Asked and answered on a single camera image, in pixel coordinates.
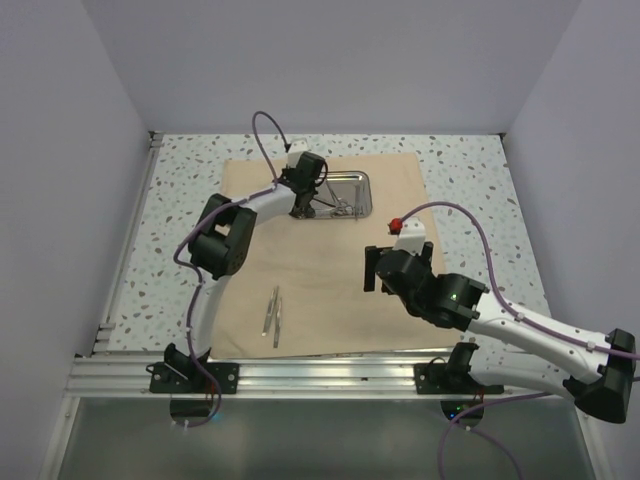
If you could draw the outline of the steel instrument tray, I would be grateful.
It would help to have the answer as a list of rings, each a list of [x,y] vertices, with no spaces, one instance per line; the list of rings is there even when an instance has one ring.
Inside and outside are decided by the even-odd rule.
[[[330,172],[327,176],[327,179],[324,180],[321,185],[323,185],[324,183],[330,183],[331,186],[336,190],[338,195],[353,206],[354,187],[358,182],[362,183],[362,196],[361,196],[361,203],[360,203],[361,212],[359,214],[359,218],[358,218],[359,220],[359,219],[364,219],[368,217],[373,211],[373,201],[372,201],[370,180],[368,175],[365,172],[356,171],[356,170]],[[316,216],[315,218],[304,218],[300,220],[333,220],[333,219],[355,220],[354,216],[343,217],[343,218],[320,218]]]

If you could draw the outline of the beige cloth wrap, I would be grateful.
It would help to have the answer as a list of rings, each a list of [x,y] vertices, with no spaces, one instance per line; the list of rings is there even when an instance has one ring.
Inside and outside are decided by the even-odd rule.
[[[427,202],[413,153],[332,158],[333,171],[365,172],[373,211],[359,220],[278,216],[258,225],[247,260],[230,280],[215,315],[211,353],[217,358],[446,348],[459,339],[408,315],[396,296],[363,290],[364,249],[394,244],[388,222]],[[278,349],[275,315],[261,335],[273,288],[283,300]]]

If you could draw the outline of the steel tweezers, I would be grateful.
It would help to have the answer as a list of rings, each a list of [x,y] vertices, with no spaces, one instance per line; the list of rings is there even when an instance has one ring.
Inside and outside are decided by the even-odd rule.
[[[271,323],[272,320],[274,318],[275,315],[275,309],[277,306],[277,302],[278,302],[278,298],[279,298],[279,286],[276,285],[271,293],[268,305],[267,305],[267,310],[266,310],[266,314],[265,314],[265,319],[264,319],[264,324],[263,324],[263,329],[261,332],[261,335],[263,337],[266,337],[267,334],[269,333],[269,330],[271,328]]]
[[[279,347],[279,342],[280,342],[280,336],[281,336],[281,329],[282,329],[282,305],[283,304],[283,300],[282,298],[279,298],[277,301],[277,306],[276,306],[276,311],[275,311],[275,327],[274,327],[274,337],[273,337],[273,348],[274,349],[278,349]]]

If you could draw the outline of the steel scissors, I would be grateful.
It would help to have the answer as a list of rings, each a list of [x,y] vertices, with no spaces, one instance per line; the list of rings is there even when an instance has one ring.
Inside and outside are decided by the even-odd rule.
[[[342,199],[330,183],[324,183],[318,188],[314,206],[316,216],[320,218],[332,218],[330,213],[338,199]]]

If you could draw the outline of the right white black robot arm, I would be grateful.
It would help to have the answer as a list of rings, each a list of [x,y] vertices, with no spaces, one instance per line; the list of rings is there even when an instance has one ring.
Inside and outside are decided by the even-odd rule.
[[[433,273],[433,246],[408,253],[364,250],[364,289],[400,299],[406,312],[461,332],[446,365],[433,373],[442,387],[471,393],[515,386],[560,396],[599,420],[623,424],[636,369],[634,336],[622,329],[593,332],[529,310],[517,312],[489,288],[460,274]]]

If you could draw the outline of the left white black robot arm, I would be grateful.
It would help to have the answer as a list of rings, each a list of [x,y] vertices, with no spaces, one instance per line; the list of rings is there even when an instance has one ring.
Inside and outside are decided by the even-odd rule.
[[[291,154],[281,174],[264,189],[236,199],[220,194],[211,196],[198,223],[177,247],[174,262],[192,270],[197,284],[184,323],[187,351],[169,345],[164,364],[173,371],[175,384],[185,392],[197,392],[205,381],[216,381],[205,366],[214,316],[194,318],[198,296],[207,284],[204,275],[212,277],[211,299],[218,302],[231,277],[247,259],[255,227],[275,217],[305,210],[328,172],[326,160],[317,154],[308,151]]]

